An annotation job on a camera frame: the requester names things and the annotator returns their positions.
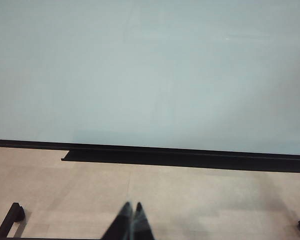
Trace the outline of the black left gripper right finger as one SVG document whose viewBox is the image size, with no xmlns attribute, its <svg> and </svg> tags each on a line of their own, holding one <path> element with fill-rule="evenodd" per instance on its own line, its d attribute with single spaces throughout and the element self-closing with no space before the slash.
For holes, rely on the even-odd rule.
<svg viewBox="0 0 300 240">
<path fill-rule="evenodd" d="M 146 213 L 140 202 L 137 203 L 133 217 L 133 239 L 134 240 L 155 240 Z"/>
</svg>

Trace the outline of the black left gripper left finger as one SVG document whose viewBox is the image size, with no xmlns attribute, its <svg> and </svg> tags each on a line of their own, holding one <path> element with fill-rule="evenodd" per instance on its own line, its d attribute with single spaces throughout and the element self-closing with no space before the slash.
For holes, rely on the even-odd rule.
<svg viewBox="0 0 300 240">
<path fill-rule="evenodd" d="M 132 204 L 127 201 L 102 236 L 103 240 L 129 240 L 133 216 Z"/>
</svg>

